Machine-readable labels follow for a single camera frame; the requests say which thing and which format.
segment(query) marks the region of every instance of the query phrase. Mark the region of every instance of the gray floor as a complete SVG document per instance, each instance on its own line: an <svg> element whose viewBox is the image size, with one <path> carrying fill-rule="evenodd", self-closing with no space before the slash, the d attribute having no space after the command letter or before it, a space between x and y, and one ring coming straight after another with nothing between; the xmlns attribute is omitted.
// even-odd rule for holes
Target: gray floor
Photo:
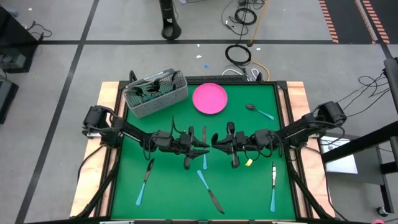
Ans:
<svg viewBox="0 0 398 224"><path fill-rule="evenodd" d="M21 23L30 25L36 20L52 30L54 34L50 39L78 40L93 1L0 2L18 9ZM227 3L208 0L181 5L175 1L180 14L178 22L183 27L181 39L236 39L236 35L220 24L220 14ZM156 0L100 0L88 39L161 40L158 4ZM226 11L225 18L232 15L234 8L231 6ZM258 38L329 40L325 24L318 1L299 4L293 0L271 0ZM81 122L89 106L97 102L101 82L126 80L130 70L142 78L170 67L188 76L219 75L226 68L234 68L225 59L226 47L204 44L84 46L26 221L68 218L76 172L86 146ZM398 55L398 45L389 48L393 55ZM0 126L0 179L6 180L0 182L2 223L15 222L75 51L76 45L42 45L29 73L9 76L20 88L6 123ZM231 53L236 59L242 55L237 51ZM325 101L339 100L360 87L358 77L376 77L384 68L384 54L378 45L256 45L252 54L254 60L269 68L272 80L303 81L311 108ZM260 69L255 65L248 68ZM346 132L360 136L395 121L397 115L391 100L386 94L367 112L350 118L344 125ZM360 111L372 101L360 98L346 113ZM383 156L387 162L392 157L388 152L383 152ZM397 185L398 177L391 175L389 181L390 185ZM379 218L374 212L382 203L377 186L331 177L330 192L336 208L346 218L363 222ZM398 205L398 192L392 192L392 196Z"/></svg>

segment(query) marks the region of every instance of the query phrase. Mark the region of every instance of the blue-handled spoon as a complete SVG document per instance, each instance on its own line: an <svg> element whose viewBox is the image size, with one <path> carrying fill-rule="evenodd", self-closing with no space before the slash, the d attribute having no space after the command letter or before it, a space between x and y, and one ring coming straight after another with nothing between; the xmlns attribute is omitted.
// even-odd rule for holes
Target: blue-handled spoon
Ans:
<svg viewBox="0 0 398 224"><path fill-rule="evenodd" d="M263 115L265 115L267 118L269 118L271 120L275 119L273 116L271 116L271 115L269 115L269 114L267 114L265 112L262 112L261 110L258 110L254 105L248 104L248 105L246 105L246 108L249 109L249 110L256 110L256 111L262 113Z"/></svg>

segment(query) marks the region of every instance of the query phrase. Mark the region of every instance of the green table surface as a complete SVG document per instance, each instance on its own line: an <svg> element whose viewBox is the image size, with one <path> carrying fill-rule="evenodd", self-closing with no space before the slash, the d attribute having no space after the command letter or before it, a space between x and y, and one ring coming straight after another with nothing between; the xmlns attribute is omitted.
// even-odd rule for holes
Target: green table surface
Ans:
<svg viewBox="0 0 398 224"><path fill-rule="evenodd" d="M206 115L193 106L192 94L197 86L188 86L189 96L173 106L158 111L145 118L137 119L132 112L127 113L127 121L147 133L158 130L170 131L171 117L176 128L195 128L195 136L201 140L202 128L206 126L207 143L211 144L214 133L219 139L226 136L226 123L235 123L236 131L244 131L247 136L258 129L278 130L279 117L274 87L270 85L225 85L228 94L226 108L214 115ZM249 111L245 105L254 104L259 110L269 113L275 120L266 118L257 111ZM260 157L250 167L246 167L243 152L238 153L241 165L231 167L231 156L209 148L206 155L208 169L203 170L203 157L191 161L190 170L183 168L184 155L152 153L154 166L146 184L140 206L136 199L141 190L148 161L144 159L138 142L124 138L121 162L116 183L111 217L114 219L294 219L292 194L286 169L285 157L277 151L272 157ZM256 152L249 152L256 157ZM275 188L276 211L270 211L272 192L272 162L277 168ZM211 198L197 175L201 169L207 184L220 202L225 215L217 211Z"/></svg>

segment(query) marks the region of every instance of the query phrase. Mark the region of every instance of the wooden table frame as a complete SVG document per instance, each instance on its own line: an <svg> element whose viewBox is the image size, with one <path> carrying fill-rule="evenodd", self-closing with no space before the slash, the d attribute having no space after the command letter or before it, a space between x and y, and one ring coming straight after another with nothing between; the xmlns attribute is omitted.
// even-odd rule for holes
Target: wooden table frame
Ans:
<svg viewBox="0 0 398 224"><path fill-rule="evenodd" d="M123 97L118 96L120 82L103 82L97 105L106 106L108 108L117 108L118 116L123 116L125 110L125 101ZM279 98L282 108L283 121L288 125L291 120L298 120L302 115L310 112L307 96L305 93L304 85L302 82L280 82ZM100 144L100 138L89 139L86 147L85 157L90 155ZM316 139L309 139L308 146L318 150L318 143ZM70 216L79 214L91 200L92 196L98 190L101 179L110 171L113 166L116 149L101 149L98 153L92 156L83 166L80 174L80 179L76 188L76 194L72 205ZM309 191L316 198L317 202L323 209L335 216L331 205L328 202L328 192L326 187L326 177L323 170L323 163L320 154L316 152L303 149L301 155L291 151L290 156L295 159L296 156L301 156L302 168L305 174L305 181ZM108 170L103 170L104 164L108 164ZM294 164L299 174L297 163ZM303 197L302 192L296 187L296 194L298 198L298 207L301 217L308 217L313 215L318 218L317 214L312 211L308 202ZM96 208L95 212L91 213L94 216L106 216L108 214L109 196L111 184L103 194L100 205Z"/></svg>

